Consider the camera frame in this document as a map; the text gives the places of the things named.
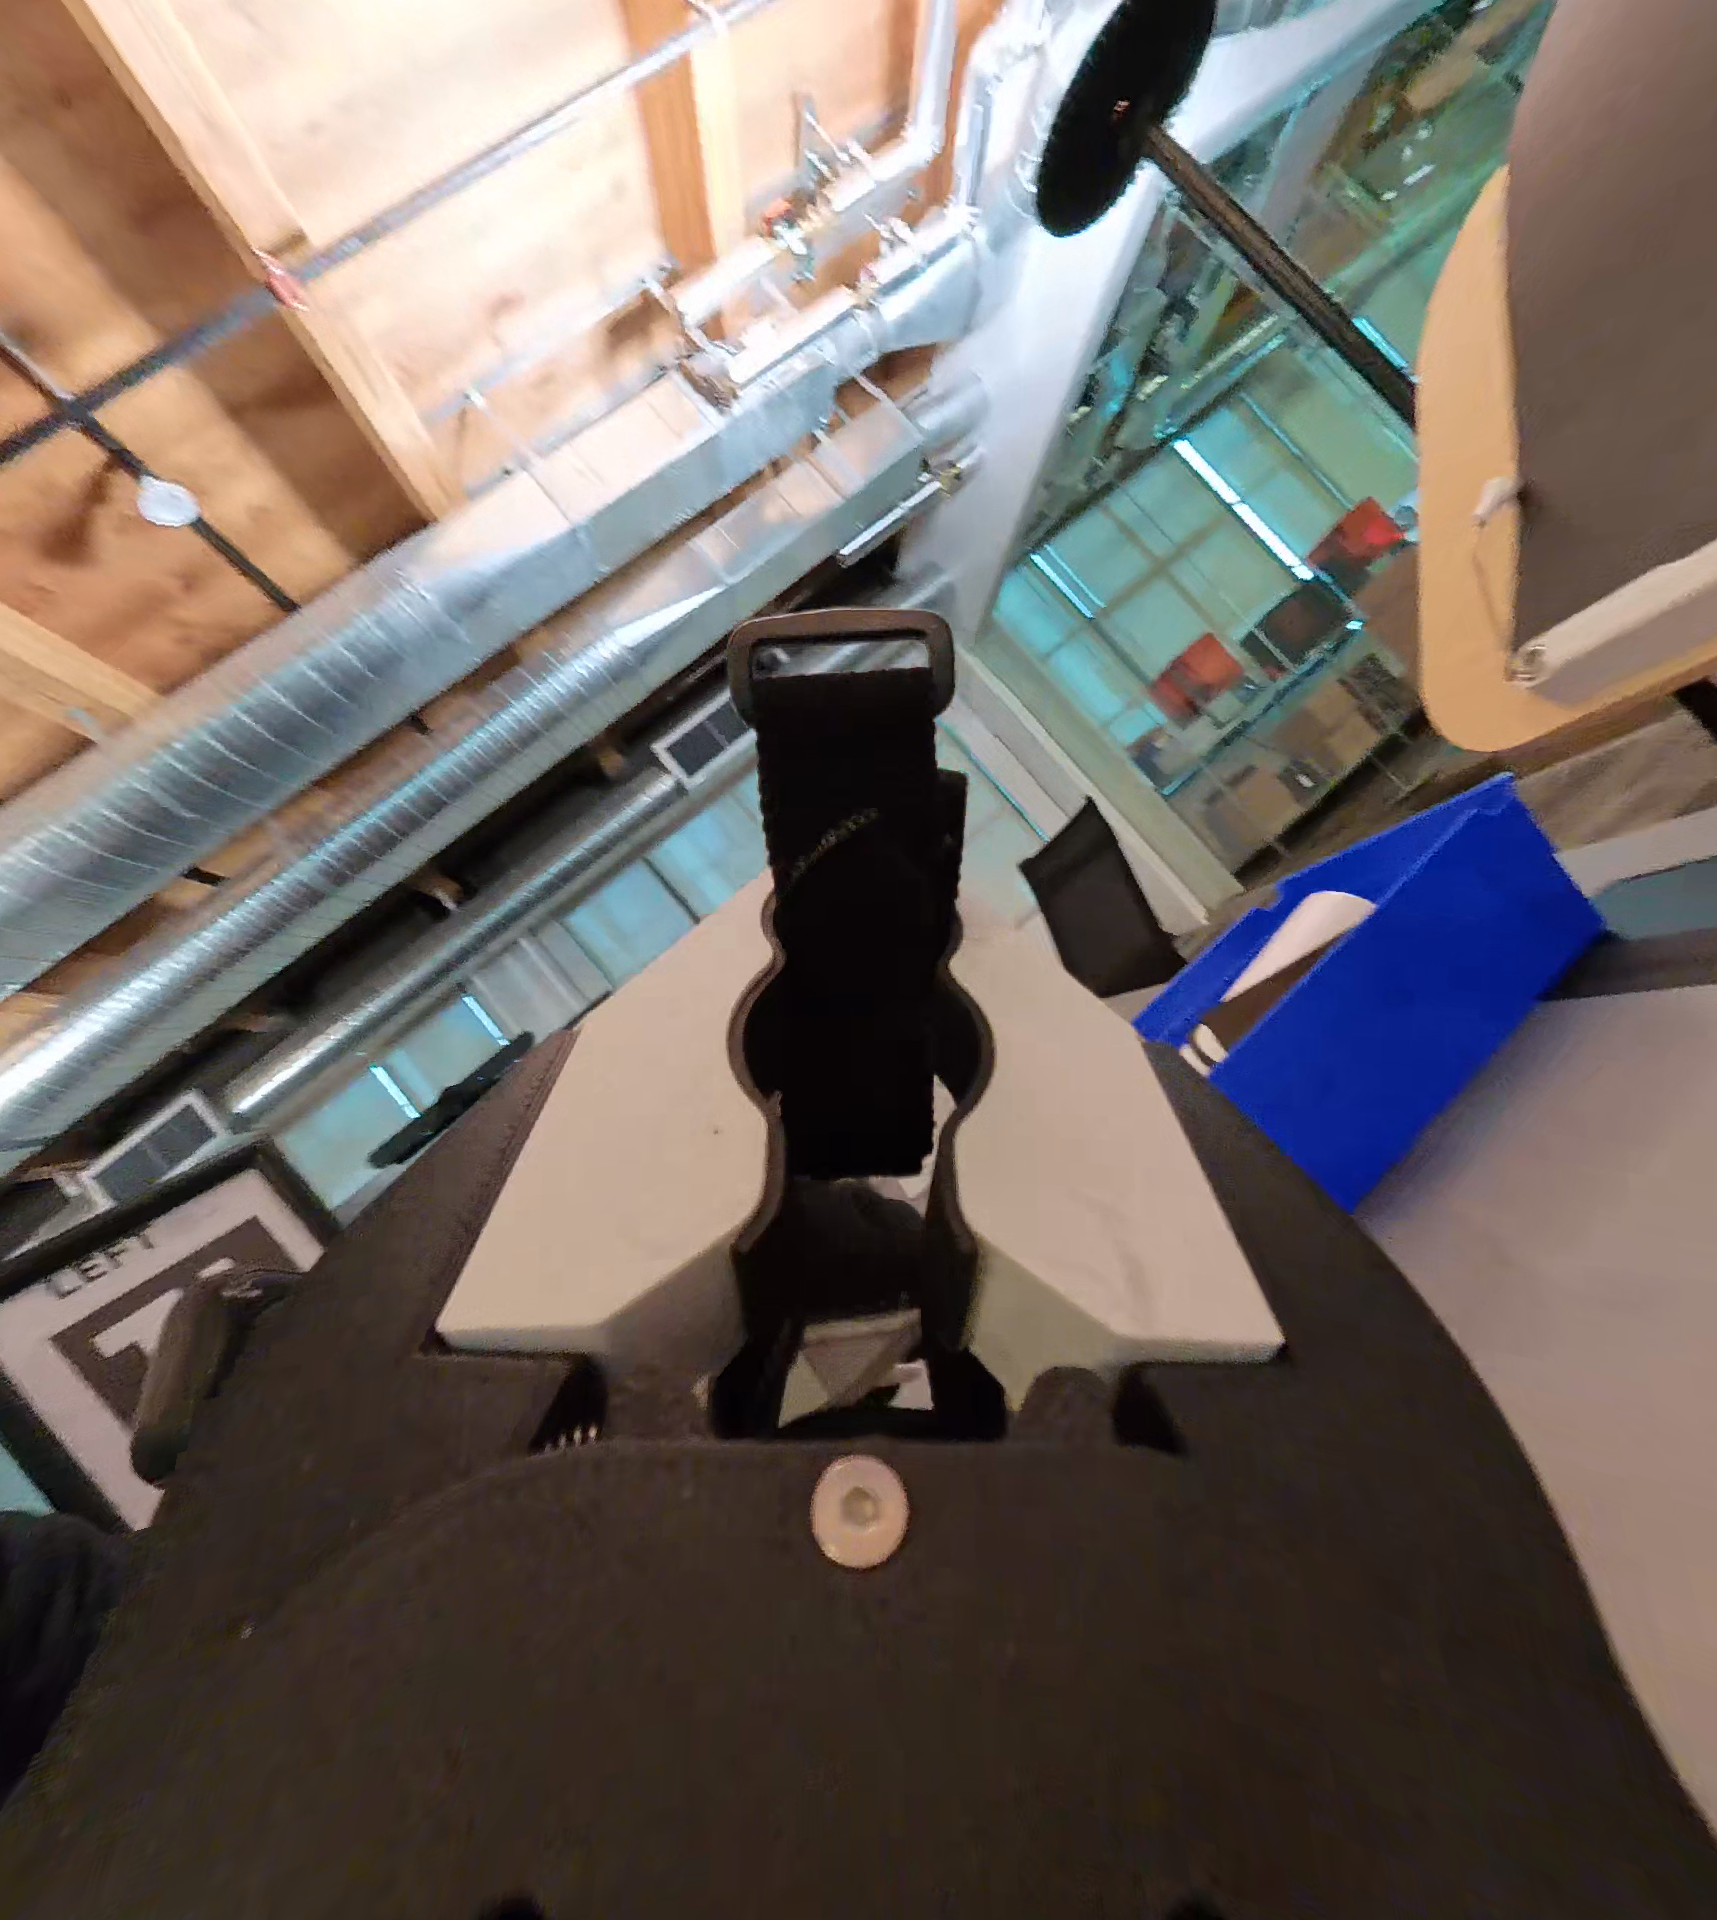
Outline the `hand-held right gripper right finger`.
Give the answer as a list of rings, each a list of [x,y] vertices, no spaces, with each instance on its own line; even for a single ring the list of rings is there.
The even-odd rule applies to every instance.
[[[948,970],[991,1031],[943,1131],[978,1252],[965,1346],[1008,1408],[1062,1369],[1272,1360],[1280,1325],[1129,1021],[978,915]]]

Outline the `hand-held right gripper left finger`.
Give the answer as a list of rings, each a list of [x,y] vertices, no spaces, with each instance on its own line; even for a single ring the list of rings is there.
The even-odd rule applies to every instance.
[[[438,1312],[449,1347],[698,1379],[741,1346],[729,1244],[767,1120],[728,1034],[772,960],[766,902],[729,897],[575,1026]]]

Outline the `black framed tag sign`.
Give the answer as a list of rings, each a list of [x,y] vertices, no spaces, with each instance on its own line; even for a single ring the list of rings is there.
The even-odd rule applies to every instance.
[[[30,1244],[0,1267],[0,1441],[57,1510],[140,1529],[130,1464],[150,1359],[179,1296],[256,1268],[296,1275],[337,1219],[269,1142],[244,1142]]]

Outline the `black video bar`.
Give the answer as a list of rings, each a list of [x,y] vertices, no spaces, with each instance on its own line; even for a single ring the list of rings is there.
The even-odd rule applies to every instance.
[[[523,1061],[532,1047],[533,1034],[529,1031],[510,1037],[489,1053],[481,1066],[440,1089],[422,1115],[408,1118],[388,1140],[375,1143],[365,1155],[365,1164],[374,1170],[408,1164],[422,1150],[443,1138],[495,1091],[496,1085]]]

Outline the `white roll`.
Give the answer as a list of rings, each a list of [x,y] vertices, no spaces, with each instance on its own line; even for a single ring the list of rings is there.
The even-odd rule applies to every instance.
[[[1372,899],[1350,890],[1303,895],[1200,1021],[1190,1047],[1205,1065],[1203,1071],[1214,1073],[1225,1065],[1259,1019],[1374,911]]]

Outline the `black office chair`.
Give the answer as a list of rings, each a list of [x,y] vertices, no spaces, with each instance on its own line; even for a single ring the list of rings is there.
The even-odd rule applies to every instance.
[[[1155,992],[1181,972],[1173,935],[1093,799],[1015,868],[1063,970],[1093,996]]]

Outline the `blue plastic bin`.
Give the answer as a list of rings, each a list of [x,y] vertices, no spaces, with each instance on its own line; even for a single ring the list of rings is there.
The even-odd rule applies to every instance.
[[[1214,1073],[1194,1032],[1308,892],[1377,911],[1330,947]],[[1134,1013],[1342,1209],[1356,1209],[1604,922],[1502,773],[1275,884]]]

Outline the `white vent grille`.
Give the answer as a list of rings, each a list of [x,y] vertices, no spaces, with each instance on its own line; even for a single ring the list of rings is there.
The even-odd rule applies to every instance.
[[[728,694],[722,694],[697,707],[678,720],[667,733],[661,733],[650,754],[685,789],[695,789],[712,776],[712,768],[741,741],[746,722]]]

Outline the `white board stand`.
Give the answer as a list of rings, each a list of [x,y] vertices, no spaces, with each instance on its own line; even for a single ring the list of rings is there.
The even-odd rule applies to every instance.
[[[1563,706],[1598,701],[1717,648],[1717,579],[1660,568],[1526,640],[1512,677]]]

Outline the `wooden board with black mat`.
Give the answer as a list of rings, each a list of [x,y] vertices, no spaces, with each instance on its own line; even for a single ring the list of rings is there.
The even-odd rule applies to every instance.
[[[1717,741],[1717,648],[1574,706],[1512,677],[1655,569],[1717,579],[1717,2],[1551,5],[1427,305],[1417,452],[1435,733],[1584,748],[1674,697]]]

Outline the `black round-top pole stand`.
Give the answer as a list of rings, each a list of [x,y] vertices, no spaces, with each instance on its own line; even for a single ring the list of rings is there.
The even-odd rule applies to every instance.
[[[1234,263],[1404,427],[1415,427],[1411,374],[1359,330],[1271,227],[1164,130],[1196,84],[1214,20],[1212,2],[1114,5],[1073,72],[1043,139],[1034,178],[1039,227],[1056,238],[1084,232],[1115,205],[1137,167],[1150,162],[1183,195],[1208,236],[1225,243]]]

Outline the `silver ventilation duct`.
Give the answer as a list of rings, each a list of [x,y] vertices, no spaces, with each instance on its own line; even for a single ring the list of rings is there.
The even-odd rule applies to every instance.
[[[953,339],[982,214],[903,230],[858,282],[703,348],[396,543],[0,805],[0,1004],[822,421],[885,355]]]
[[[404,847],[357,865],[377,829],[404,824],[404,803],[438,794],[430,770],[365,826],[222,890],[190,935],[63,999],[0,1056],[0,1267],[242,1140],[269,1140],[342,1212],[382,1174],[368,1150],[440,1089],[645,964],[641,939],[545,926],[749,768],[749,733],[695,789],[639,747],[619,780],[549,793],[485,884],[438,920],[404,886]]]

